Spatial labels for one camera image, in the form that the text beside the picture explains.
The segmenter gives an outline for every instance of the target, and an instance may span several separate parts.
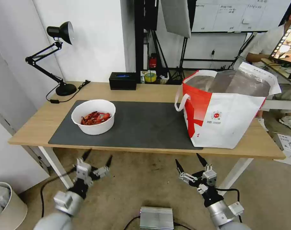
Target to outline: lamp shade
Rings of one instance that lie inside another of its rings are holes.
[[[64,22],[60,27],[48,27],[46,31],[49,36],[53,38],[61,38],[72,45],[74,31],[70,21]]]

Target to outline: black desk lamp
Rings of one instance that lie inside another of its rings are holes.
[[[72,40],[74,39],[74,31],[71,22],[67,21],[63,23],[60,27],[48,27],[46,29],[47,34],[54,38],[55,42],[54,44],[50,45],[49,47],[46,47],[45,49],[39,51],[38,53],[35,53],[34,55],[27,57],[25,59],[26,63],[30,64],[31,66],[35,67],[37,70],[41,71],[45,75],[52,78],[54,81],[58,82],[59,86],[56,88],[56,94],[59,96],[67,96],[71,95],[76,92],[76,86],[73,84],[66,84],[63,82],[63,79],[55,76],[54,74],[46,71],[44,68],[37,65],[37,62],[42,60],[43,58],[51,55],[52,53],[55,53],[58,50],[61,50],[62,48],[62,42],[59,40],[60,38],[63,39],[65,42],[72,45]],[[49,48],[52,48],[53,46],[56,46],[57,49],[51,51],[48,54],[43,54],[44,51],[48,50]]]

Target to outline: bag handle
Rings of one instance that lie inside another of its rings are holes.
[[[180,111],[183,110],[183,108],[184,108],[184,106],[185,106],[185,103],[186,103],[187,99],[190,98],[190,96],[189,96],[188,94],[185,94],[185,95],[183,96],[182,100],[181,100],[180,106],[177,107],[177,101],[178,101],[178,99],[179,99],[179,97],[180,97],[180,92],[181,92],[182,87],[183,87],[183,85],[180,85],[180,87],[178,88],[177,93],[176,93],[176,95],[175,95],[174,107],[175,107],[175,109],[176,109],[178,112],[180,112]]]

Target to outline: table leg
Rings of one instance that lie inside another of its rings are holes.
[[[55,170],[58,176],[66,173],[65,169],[58,160],[52,148],[39,146],[39,149],[42,151],[43,155],[46,157],[47,161],[51,164],[52,168]],[[60,179],[62,180],[66,188],[70,188],[73,186],[73,183],[69,176],[63,176],[60,177]]]
[[[230,188],[252,161],[253,158],[240,158],[218,188]],[[223,196],[226,192],[219,191],[218,193]]]

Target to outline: lamp arm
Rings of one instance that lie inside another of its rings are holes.
[[[48,54],[39,55],[39,54],[43,53],[44,51],[46,51],[46,50],[52,48],[53,46],[56,46],[57,49],[55,49],[55,50],[49,52]],[[61,83],[63,83],[63,79],[62,79],[62,78],[60,78],[60,77],[58,77],[58,76],[56,76],[56,75],[54,75],[54,74],[52,74],[52,73],[46,71],[46,70],[45,70],[44,68],[42,68],[41,66],[38,66],[38,65],[37,65],[37,62],[38,62],[38,61],[42,60],[43,58],[46,58],[47,56],[49,56],[49,55],[55,53],[55,52],[58,51],[58,50],[61,50],[61,48],[62,48],[62,42],[61,42],[61,41],[56,41],[56,42],[54,42],[52,45],[50,45],[49,47],[46,47],[45,49],[43,49],[43,50],[41,50],[41,51],[35,53],[34,55],[25,58],[25,61],[26,61],[27,64],[29,64],[29,65],[35,67],[35,68],[36,68],[37,70],[39,70],[40,72],[44,73],[45,75],[47,75],[47,76],[49,76],[50,78],[52,78],[54,81],[56,81],[56,82],[58,82],[59,84],[61,84]]]

